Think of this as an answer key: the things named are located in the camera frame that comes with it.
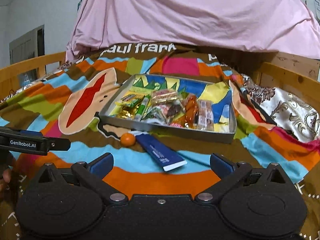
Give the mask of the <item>person's left hand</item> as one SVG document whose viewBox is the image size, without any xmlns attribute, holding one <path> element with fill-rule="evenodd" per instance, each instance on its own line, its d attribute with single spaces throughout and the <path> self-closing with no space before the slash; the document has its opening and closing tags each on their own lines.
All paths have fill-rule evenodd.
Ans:
<svg viewBox="0 0 320 240">
<path fill-rule="evenodd" d="M 1 174 L 1 199 L 4 196 L 4 191 L 7 188 L 8 184 L 11 180 L 11 167 L 14 167 L 16 164 L 16 159 L 12 155 L 11 152 L 7 151 L 5 152 L 5 158 L 2 158 L 2 160 L 5 160 L 6 169 Z"/>
</svg>

